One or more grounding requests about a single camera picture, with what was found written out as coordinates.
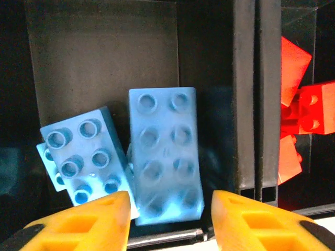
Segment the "light blue brick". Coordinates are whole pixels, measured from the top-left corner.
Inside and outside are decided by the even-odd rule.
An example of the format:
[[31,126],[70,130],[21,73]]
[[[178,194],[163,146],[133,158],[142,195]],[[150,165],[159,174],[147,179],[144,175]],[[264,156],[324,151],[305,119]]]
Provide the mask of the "light blue brick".
[[127,191],[131,218],[138,217],[124,171],[127,159],[107,107],[43,127],[41,134],[74,206]]
[[44,166],[46,167],[46,170],[50,176],[50,179],[53,183],[55,190],[59,192],[66,189],[64,180],[60,175],[60,173],[58,172],[56,163],[53,161],[53,157],[47,147],[47,144],[46,143],[38,144],[36,148],[39,155],[41,156]]
[[200,219],[195,89],[132,89],[129,106],[136,225]]

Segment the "white surface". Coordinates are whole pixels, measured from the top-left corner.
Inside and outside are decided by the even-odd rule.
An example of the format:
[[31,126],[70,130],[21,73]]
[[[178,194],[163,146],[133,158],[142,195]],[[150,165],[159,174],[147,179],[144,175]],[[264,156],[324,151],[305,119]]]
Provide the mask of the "white surface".
[[[327,228],[330,232],[335,234],[335,217],[331,218],[325,218],[325,219],[320,219],[316,220],[316,222]],[[215,239],[212,239],[207,242],[201,242],[201,243],[196,243],[193,245],[186,245],[186,246],[180,246],[180,247],[171,247],[171,248],[165,248],[165,249],[157,249],[157,250],[165,250],[165,251],[217,251],[218,246],[216,243]]]

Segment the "blue lego duplo brick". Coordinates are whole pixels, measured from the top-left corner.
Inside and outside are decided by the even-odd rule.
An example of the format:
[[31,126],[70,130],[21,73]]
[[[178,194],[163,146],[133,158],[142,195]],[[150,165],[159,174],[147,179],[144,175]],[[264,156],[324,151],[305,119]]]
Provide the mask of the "blue lego duplo brick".
[[132,89],[129,107],[136,225],[200,219],[195,89]]
[[46,143],[38,144],[36,146],[39,155],[41,156],[42,162],[46,167],[51,182],[57,192],[65,190],[66,186],[61,174],[58,172],[56,163],[47,147]]
[[74,206],[127,191],[138,217],[125,168],[127,159],[107,107],[41,128]]

